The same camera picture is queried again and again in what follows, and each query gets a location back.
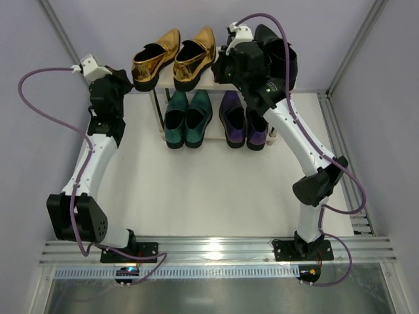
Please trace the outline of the purple loafer shoe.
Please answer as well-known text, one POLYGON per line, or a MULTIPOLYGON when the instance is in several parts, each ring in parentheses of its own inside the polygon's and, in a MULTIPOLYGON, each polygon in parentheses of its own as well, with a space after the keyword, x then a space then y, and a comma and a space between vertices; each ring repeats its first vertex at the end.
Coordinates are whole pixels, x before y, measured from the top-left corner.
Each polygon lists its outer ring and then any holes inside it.
POLYGON ((224 93, 219 118, 224 127, 225 139, 230 148, 241 148, 246 140, 246 122, 244 108, 237 92, 229 90, 224 93))
POLYGON ((253 109, 246 109, 247 140, 250 150, 260 151, 264 148, 268 135, 268 122, 253 109))

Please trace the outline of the green loafer shoe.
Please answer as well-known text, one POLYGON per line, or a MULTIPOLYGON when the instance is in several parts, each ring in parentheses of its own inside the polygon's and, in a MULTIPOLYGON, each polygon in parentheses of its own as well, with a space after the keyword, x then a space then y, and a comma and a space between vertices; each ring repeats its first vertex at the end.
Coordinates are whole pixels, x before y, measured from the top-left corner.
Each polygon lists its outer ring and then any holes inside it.
POLYGON ((197 90, 185 115, 185 144, 188 148, 201 146, 212 116, 213 107, 208 92, 197 90))
POLYGON ((183 132, 188 106, 186 93, 176 90, 168 102, 164 115, 164 136, 170 149, 181 148, 184 144, 183 132))

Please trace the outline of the gold loafer shoe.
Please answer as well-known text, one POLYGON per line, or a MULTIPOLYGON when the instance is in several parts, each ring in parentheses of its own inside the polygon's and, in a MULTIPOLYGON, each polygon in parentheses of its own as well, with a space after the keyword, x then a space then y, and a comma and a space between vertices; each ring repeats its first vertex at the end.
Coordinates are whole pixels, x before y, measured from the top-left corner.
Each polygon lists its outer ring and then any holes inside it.
POLYGON ((215 61, 216 45, 212 28, 202 28, 194 38, 182 42, 173 65, 173 83, 180 92, 190 92, 202 73, 215 61))
POLYGON ((174 61, 181 44, 177 28, 169 30, 159 40, 146 44, 132 60, 134 88, 139 92, 149 92, 155 88, 160 71, 174 61))

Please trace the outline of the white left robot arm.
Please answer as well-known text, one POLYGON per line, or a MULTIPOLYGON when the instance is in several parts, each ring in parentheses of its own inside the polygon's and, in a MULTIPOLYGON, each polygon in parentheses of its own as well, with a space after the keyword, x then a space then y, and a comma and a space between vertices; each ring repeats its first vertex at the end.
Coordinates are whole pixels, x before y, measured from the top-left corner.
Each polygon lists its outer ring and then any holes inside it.
POLYGON ((79 245, 90 242, 131 254, 133 231, 110 225, 96 201, 105 170, 122 141, 124 96, 132 90, 125 70, 106 69, 104 76, 89 85, 86 148, 72 178, 59 194, 49 195, 46 207, 58 239, 79 245))

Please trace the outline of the black loafer shoe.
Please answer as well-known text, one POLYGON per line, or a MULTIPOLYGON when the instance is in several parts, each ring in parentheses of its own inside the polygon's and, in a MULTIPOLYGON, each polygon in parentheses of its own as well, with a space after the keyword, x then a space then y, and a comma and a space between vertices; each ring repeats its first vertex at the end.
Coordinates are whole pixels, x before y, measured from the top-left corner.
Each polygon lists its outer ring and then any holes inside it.
MULTIPOLYGON (((285 81, 286 60, 283 39, 279 38, 269 27, 259 24, 255 30, 254 39, 262 44, 270 58, 270 76, 285 81)), ((289 91, 297 79, 298 59, 296 52, 288 44, 289 51, 289 91)))

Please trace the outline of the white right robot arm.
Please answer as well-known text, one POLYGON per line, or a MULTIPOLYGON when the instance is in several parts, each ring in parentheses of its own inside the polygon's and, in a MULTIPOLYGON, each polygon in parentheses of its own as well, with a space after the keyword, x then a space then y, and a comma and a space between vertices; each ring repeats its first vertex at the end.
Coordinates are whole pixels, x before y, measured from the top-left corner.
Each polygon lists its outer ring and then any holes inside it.
POLYGON ((301 258, 316 257, 325 238, 321 231, 324 209, 348 167, 347 160, 321 148, 295 112, 286 80, 271 75, 270 59, 259 43, 222 46, 211 70, 215 82, 233 84, 240 91, 247 106, 281 135, 297 158, 304 176, 292 186, 301 209, 291 251, 301 258))

